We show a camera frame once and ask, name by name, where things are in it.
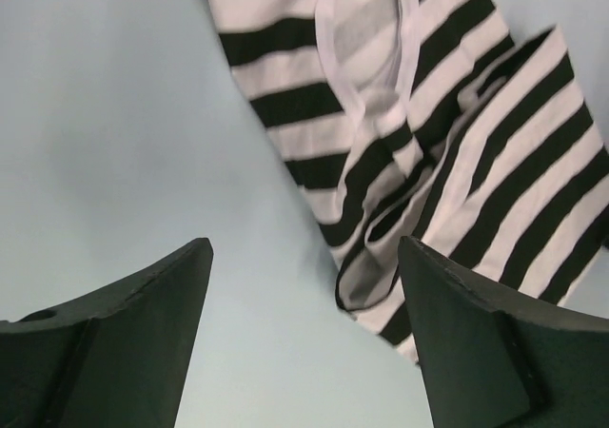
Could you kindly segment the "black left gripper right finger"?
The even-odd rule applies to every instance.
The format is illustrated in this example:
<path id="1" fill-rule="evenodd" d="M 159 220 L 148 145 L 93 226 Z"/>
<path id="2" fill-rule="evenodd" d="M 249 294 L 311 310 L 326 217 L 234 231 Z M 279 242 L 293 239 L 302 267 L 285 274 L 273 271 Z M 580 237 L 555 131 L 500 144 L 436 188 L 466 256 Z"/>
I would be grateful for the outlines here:
<path id="1" fill-rule="evenodd" d="M 436 427 L 605 427 L 608 321 L 533 299 L 415 238 L 403 291 Z"/>

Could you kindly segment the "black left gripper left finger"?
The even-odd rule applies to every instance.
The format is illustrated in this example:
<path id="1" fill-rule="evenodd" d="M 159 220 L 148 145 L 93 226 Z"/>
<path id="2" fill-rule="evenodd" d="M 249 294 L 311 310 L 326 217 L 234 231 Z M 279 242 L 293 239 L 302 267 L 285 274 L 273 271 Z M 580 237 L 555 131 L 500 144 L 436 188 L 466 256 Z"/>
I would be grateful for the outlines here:
<path id="1" fill-rule="evenodd" d="M 212 260 L 198 238 L 87 295 L 2 321 L 2 426 L 174 426 Z"/>

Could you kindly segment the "black white striped tank top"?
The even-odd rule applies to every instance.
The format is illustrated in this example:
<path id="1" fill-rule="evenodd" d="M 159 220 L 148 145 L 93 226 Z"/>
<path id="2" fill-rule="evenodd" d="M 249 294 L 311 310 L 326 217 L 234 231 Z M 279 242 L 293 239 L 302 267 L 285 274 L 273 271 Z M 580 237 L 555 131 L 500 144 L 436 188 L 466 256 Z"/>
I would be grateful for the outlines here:
<path id="1" fill-rule="evenodd" d="M 608 153 L 559 29 L 516 44 L 493 0 L 207 2 L 342 311 L 416 357 L 404 236 L 565 303 L 608 231 Z"/>

